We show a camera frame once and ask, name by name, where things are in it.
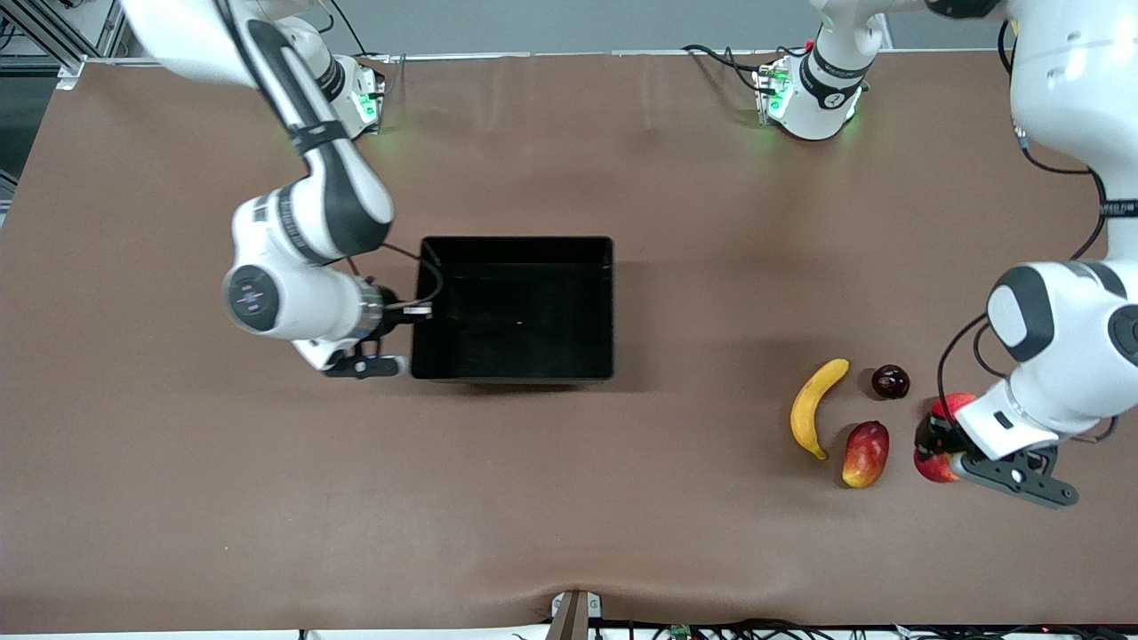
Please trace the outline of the red yellow apple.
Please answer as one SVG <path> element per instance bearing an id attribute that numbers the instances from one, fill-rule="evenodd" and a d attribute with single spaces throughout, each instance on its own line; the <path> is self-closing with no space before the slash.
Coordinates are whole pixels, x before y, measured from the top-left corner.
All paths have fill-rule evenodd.
<path id="1" fill-rule="evenodd" d="M 954 457 L 949 453 L 927 453 L 915 449 L 913 463 L 920 475 L 935 484 L 953 484 L 960 481 L 960 477 L 953 468 Z"/>

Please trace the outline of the black plastic box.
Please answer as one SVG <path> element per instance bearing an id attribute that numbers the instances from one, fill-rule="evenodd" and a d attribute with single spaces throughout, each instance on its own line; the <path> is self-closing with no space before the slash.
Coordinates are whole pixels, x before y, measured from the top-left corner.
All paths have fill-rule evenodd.
<path id="1" fill-rule="evenodd" d="M 615 374 L 609 236 L 426 236 L 417 380 L 580 385 Z"/>

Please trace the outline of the yellow banana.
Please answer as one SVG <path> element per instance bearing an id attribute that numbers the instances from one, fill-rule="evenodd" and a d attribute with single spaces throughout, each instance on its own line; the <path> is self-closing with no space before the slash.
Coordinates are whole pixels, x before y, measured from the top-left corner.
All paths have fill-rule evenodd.
<path id="1" fill-rule="evenodd" d="M 828 460 L 828 451 L 820 445 L 817 433 L 817 412 L 820 402 L 830 389 L 833 389 L 850 370 L 846 359 L 833 359 L 825 362 L 810 376 L 808 381 L 797 391 L 789 415 L 789 429 L 797 445 L 813 454 L 817 460 Z"/>

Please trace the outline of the dark purple plum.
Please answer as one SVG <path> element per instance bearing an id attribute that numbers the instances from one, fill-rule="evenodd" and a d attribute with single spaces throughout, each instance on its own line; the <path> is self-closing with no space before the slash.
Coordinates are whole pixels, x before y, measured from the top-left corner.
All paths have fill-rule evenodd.
<path id="1" fill-rule="evenodd" d="M 906 397 L 910 392 L 910 375 L 894 364 L 879 367 L 869 376 L 869 387 L 879 397 L 894 400 Z"/>

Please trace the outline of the red yellow mango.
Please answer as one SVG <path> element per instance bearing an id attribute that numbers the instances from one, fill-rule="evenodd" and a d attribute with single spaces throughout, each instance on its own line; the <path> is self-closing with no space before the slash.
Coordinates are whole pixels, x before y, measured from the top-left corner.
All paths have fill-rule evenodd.
<path id="1" fill-rule="evenodd" d="M 869 489 L 885 473 L 889 452 L 890 435 L 885 425 L 874 420 L 858 424 L 846 440 L 842 482 L 850 489 Z"/>

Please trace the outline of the brown table mat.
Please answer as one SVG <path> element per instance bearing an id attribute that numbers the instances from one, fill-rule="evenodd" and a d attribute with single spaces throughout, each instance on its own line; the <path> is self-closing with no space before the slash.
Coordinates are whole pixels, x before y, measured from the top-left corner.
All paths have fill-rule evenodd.
<path id="1" fill-rule="evenodd" d="M 1070 509 L 913 467 L 947 340 L 1096 222 L 1007 112 L 993 54 L 885 54 L 824 143 L 687 56 L 409 61 L 361 141 L 393 244 L 615 241 L 612 380 L 464 388 L 236 328 L 230 218 L 300 159 L 249 89 L 85 69 L 0 230 L 0 633 L 505 627 L 569 588 L 657 622 L 1138 622 L 1138 416 L 1063 449 Z M 820 461 L 789 415 L 833 359 Z M 885 473 L 850 489 L 872 420 Z"/>

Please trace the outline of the aluminium frame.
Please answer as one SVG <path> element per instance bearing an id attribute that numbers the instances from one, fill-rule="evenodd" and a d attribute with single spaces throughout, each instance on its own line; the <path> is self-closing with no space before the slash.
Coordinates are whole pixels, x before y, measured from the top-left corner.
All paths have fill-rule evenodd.
<path id="1" fill-rule="evenodd" d="M 74 77 L 123 40 L 121 0 L 0 0 L 0 77 Z"/>

